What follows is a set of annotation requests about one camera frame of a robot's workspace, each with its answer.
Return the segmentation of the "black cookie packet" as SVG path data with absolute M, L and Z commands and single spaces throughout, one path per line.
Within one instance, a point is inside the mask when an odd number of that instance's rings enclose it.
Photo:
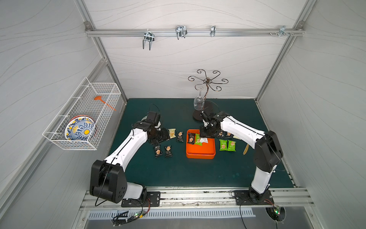
M 233 134 L 229 133 L 229 132 L 226 132 L 226 138 L 233 138 Z
M 220 131 L 217 135 L 218 138 L 224 138 L 225 135 L 224 135 L 224 132 L 223 131 Z
M 183 131 L 177 132 L 176 136 L 177 136 L 177 139 L 176 139 L 177 142 L 184 142 L 184 132 Z
M 188 136 L 187 136 L 187 143 L 188 144 L 191 144 L 191 145 L 194 145 L 195 144 L 195 133 L 188 133 Z
M 165 157 L 172 157 L 172 146 L 165 146 Z
M 155 158 L 158 158 L 163 154 L 162 151 L 161 151 L 161 146 L 160 145 L 155 146 L 154 151 L 155 151 Z

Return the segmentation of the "green cookie packet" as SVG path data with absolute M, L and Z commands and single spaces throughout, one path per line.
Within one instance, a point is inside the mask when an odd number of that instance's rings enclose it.
M 227 140 L 220 139 L 220 151 L 227 151 Z
M 200 138 L 200 135 L 199 134 L 195 134 L 195 145 L 199 145 L 199 146 L 202 146 L 202 143 L 201 143 L 201 138 Z
M 230 152 L 236 151 L 236 142 L 235 141 L 229 140 L 227 142 L 227 151 L 230 151 Z

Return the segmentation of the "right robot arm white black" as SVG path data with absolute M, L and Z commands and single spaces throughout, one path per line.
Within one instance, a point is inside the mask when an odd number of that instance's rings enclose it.
M 270 178 L 283 157 L 277 134 L 250 127 L 223 111 L 209 116 L 201 111 L 201 117 L 204 122 L 200 127 L 202 137 L 214 138 L 224 131 L 239 137 L 254 150 L 256 170 L 249 193 L 252 198 L 262 197 L 268 191 Z

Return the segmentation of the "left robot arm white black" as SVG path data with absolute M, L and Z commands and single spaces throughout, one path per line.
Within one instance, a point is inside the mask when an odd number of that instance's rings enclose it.
M 139 121 L 132 126 L 128 137 L 104 160 L 96 160 L 91 167 L 90 194 L 113 203 L 123 199 L 139 199 L 146 195 L 142 185 L 127 181 L 125 172 L 129 162 L 147 141 L 153 146 L 170 138 L 166 128 Z

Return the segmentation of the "orange storage box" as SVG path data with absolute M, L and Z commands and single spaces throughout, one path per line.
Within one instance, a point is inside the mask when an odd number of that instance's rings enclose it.
M 188 133 L 200 134 L 198 129 L 189 129 L 186 134 L 186 138 Z M 190 159 L 214 159 L 216 155 L 215 149 L 215 139 L 209 138 L 208 143 L 202 143 L 202 146 L 199 145 L 191 145 L 187 143 L 186 139 L 186 157 Z

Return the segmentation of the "metal glass holder stand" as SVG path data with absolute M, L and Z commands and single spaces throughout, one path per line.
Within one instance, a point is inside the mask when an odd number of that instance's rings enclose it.
M 206 96 L 208 95 L 209 90 L 212 90 L 214 92 L 220 92 L 220 91 L 222 91 L 221 85 L 225 85 L 225 84 L 228 84 L 229 83 L 229 81 L 227 79 L 225 79 L 225 78 L 221 79 L 221 82 L 215 82 L 215 79 L 218 76 L 221 75 L 221 72 L 218 71 L 218 70 L 214 70 L 212 72 L 212 74 L 214 75 L 213 78 L 208 77 L 207 72 L 204 69 L 198 69 L 196 72 L 198 74 L 203 74 L 204 75 L 204 78 L 199 78 L 199 77 L 197 77 L 195 75 L 191 75 L 191 76 L 188 77 L 188 81 L 194 82 L 195 80 L 197 80 L 197 81 L 199 81 L 199 83 L 197 83 L 196 85 L 203 84 L 203 86 L 206 86 L 207 87 L 207 94 L 206 94 Z M 195 121 L 203 121 L 203 118 L 201 117 L 200 113 L 202 111 L 204 111 L 205 108 L 208 108 L 208 110 L 212 110 L 212 105 L 210 103 L 208 103 L 206 105 L 206 101 L 205 101 L 205 105 L 204 105 L 203 110 L 197 111 L 197 110 L 194 109 L 193 119 Z

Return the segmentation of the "clear wine glass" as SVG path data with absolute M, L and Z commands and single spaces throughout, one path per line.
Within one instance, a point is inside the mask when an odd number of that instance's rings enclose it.
M 200 84 L 196 85 L 195 89 L 199 92 L 199 95 L 194 99 L 193 106 L 195 110 L 201 111 L 205 105 L 207 87 Z

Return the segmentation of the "golden knife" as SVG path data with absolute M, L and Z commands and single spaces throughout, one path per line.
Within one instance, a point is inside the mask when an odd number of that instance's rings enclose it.
M 245 155 L 248 152 L 248 150 L 249 150 L 249 145 L 247 144 L 243 151 L 243 155 Z

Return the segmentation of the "orange spatula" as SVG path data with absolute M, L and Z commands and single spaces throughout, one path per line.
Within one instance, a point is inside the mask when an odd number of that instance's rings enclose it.
M 108 103 L 106 103 L 104 100 L 103 100 L 103 98 L 102 98 L 102 96 L 96 96 L 95 98 L 94 98 L 94 101 L 101 101 L 102 103 L 104 103 L 105 105 L 107 105 L 109 108 L 111 108 L 112 110 L 114 110 L 114 111 L 116 111 L 116 109 L 114 108 L 114 107 L 112 107 L 111 105 L 109 105 Z

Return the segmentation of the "colourful patterned plate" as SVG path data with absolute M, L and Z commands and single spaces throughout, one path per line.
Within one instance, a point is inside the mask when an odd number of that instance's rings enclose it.
M 95 121 L 89 116 L 80 115 L 73 118 L 64 131 L 66 140 L 87 141 L 94 133 Z

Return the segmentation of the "white vent grille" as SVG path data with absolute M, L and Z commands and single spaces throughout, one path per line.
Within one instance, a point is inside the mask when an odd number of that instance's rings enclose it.
M 139 214 L 139 210 L 92 210 L 88 220 L 112 220 L 119 214 L 121 219 L 128 219 Z M 143 219 L 226 219 L 255 217 L 252 208 L 217 208 L 217 209 L 151 209 Z

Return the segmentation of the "metal hook small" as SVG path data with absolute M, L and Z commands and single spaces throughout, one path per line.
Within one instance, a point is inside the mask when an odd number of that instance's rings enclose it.
M 215 31 L 216 31 L 216 26 L 211 26 L 210 28 L 210 37 L 215 37 Z

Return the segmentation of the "metal hook middle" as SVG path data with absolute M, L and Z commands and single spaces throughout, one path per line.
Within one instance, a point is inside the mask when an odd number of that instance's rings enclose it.
M 180 38 L 185 38 L 187 35 L 187 27 L 184 25 L 176 26 L 175 28 L 176 37 L 179 40 Z

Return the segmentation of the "metal hook left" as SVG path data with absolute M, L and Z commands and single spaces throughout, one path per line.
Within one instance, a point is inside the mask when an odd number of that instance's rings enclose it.
M 149 50 L 151 50 L 152 43 L 154 42 L 154 40 L 155 40 L 155 35 L 152 32 L 150 32 L 150 31 L 145 32 L 144 38 L 143 38 L 143 49 L 145 49 L 146 44 L 148 43 Z

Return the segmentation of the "metal hook right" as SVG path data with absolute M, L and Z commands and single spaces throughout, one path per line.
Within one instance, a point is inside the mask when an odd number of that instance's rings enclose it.
M 275 33 L 270 32 L 269 35 L 276 36 L 276 37 L 281 37 L 281 36 L 290 37 L 290 36 L 294 36 L 294 33 L 293 32 L 287 32 L 286 27 L 282 26 L 277 32 L 275 32 Z

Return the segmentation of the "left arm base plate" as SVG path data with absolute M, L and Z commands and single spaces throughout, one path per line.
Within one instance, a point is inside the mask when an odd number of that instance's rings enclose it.
M 140 208 L 143 207 L 159 207 L 161 192 L 143 190 L 139 199 L 123 199 L 121 207 L 123 208 Z

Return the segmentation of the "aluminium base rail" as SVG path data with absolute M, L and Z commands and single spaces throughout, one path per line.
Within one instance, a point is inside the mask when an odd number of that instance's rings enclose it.
M 147 191 L 161 192 L 160 206 L 157 209 L 182 208 L 234 208 L 234 190 L 242 187 L 148 187 Z M 270 188 L 274 204 L 281 207 L 314 207 L 306 188 Z M 249 205 L 244 207 L 270 207 L 270 205 Z

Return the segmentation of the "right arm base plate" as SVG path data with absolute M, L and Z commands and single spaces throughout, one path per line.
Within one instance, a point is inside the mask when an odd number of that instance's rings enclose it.
M 270 190 L 266 190 L 263 194 L 258 194 L 252 189 L 248 190 L 234 190 L 231 196 L 235 199 L 238 206 L 249 205 L 274 205 L 274 200 Z

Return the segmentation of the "aluminium top rail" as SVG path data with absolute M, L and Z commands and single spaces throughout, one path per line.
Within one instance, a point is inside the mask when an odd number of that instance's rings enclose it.
M 279 28 L 275 29 L 220 29 L 216 28 L 215 37 L 259 37 L 271 36 L 269 33 L 275 33 Z M 95 29 L 87 31 L 88 37 L 140 37 L 144 33 L 150 31 L 155 37 L 176 37 L 175 29 Z M 287 32 L 293 32 L 294 36 L 303 36 L 305 30 L 289 29 Z M 187 29 L 187 37 L 210 37 L 210 28 L 206 29 Z

